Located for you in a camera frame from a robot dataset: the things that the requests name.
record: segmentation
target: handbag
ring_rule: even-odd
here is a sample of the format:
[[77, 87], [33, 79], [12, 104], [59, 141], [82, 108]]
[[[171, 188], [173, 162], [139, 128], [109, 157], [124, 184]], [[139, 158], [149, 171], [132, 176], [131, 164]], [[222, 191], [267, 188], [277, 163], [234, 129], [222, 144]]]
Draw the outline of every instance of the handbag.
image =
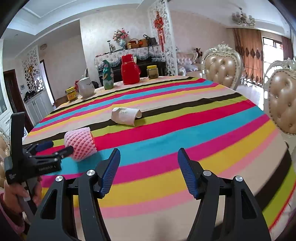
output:
[[156, 38], [154, 38], [154, 37], [151, 38], [146, 34], [144, 34], [143, 37], [146, 39], [148, 47], [158, 45], [157, 42], [156, 42]]

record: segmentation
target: human hand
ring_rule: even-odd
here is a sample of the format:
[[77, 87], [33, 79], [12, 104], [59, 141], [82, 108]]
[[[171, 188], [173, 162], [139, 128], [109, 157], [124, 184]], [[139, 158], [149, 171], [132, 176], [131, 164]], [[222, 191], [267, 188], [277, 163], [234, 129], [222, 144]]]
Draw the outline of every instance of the human hand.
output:
[[[38, 182], [34, 190], [35, 196], [33, 197], [33, 202], [36, 204], [36, 206], [38, 206], [41, 203], [41, 180], [42, 178], [38, 177]], [[8, 185], [7, 181], [5, 180], [3, 201], [9, 209], [16, 213], [21, 213], [23, 210], [19, 205], [17, 195], [21, 197], [29, 197], [28, 192], [24, 189], [22, 185], [20, 185], [19, 183]]]

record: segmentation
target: red decoration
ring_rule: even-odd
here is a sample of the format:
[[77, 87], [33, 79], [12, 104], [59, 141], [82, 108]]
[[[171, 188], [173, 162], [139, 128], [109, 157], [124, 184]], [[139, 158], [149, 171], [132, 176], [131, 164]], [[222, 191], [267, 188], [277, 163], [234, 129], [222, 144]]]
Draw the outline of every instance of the red decoration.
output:
[[163, 33], [163, 18], [156, 11], [156, 19], [154, 20], [154, 27], [157, 29], [159, 43], [161, 45], [161, 50], [164, 52], [165, 35]]

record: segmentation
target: striped tablecloth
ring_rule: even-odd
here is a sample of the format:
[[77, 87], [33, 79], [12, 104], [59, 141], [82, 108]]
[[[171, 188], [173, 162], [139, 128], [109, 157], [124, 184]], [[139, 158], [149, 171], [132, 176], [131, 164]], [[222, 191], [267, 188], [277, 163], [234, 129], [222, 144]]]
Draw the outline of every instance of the striped tablecloth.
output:
[[[135, 127], [110, 120], [114, 107], [143, 112]], [[53, 140], [63, 148], [68, 130], [89, 126], [98, 153], [76, 163], [63, 159], [62, 170], [43, 177], [43, 188], [56, 175], [74, 178], [121, 152], [120, 167], [111, 191], [99, 201], [113, 240], [183, 240], [195, 218], [199, 201], [188, 193], [177, 162], [184, 147], [219, 177], [241, 175], [255, 194], [276, 238], [287, 223], [288, 202], [296, 175], [280, 132], [255, 104], [239, 93], [209, 80], [181, 76], [143, 79], [135, 85], [115, 83], [112, 90], [96, 90], [54, 110], [25, 139], [26, 143]], [[216, 223], [221, 222], [219, 205]]]

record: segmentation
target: tufted leather chair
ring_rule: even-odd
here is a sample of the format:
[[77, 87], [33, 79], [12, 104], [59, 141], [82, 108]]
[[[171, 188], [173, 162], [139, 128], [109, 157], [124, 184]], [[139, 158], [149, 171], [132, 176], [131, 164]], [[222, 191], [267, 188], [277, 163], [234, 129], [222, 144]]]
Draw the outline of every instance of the tufted leather chair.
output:
[[204, 53], [201, 67], [203, 78], [235, 90], [242, 75], [242, 58], [222, 43]]
[[266, 73], [277, 68], [263, 85], [264, 111], [283, 134], [292, 153], [296, 146], [296, 64], [293, 60], [275, 61]]
[[5, 181], [4, 158], [10, 156], [10, 148], [7, 145], [9, 138], [4, 133], [5, 132], [0, 129], [0, 189], [4, 187]]
[[[178, 52], [177, 53], [178, 75], [202, 78], [200, 66], [198, 66], [198, 64], [195, 63], [196, 59], [197, 59], [196, 52], [192, 52], [192, 53]], [[198, 70], [192, 71], [192, 72], [186, 72], [184, 66], [187, 64], [195, 65], [198, 68]]]

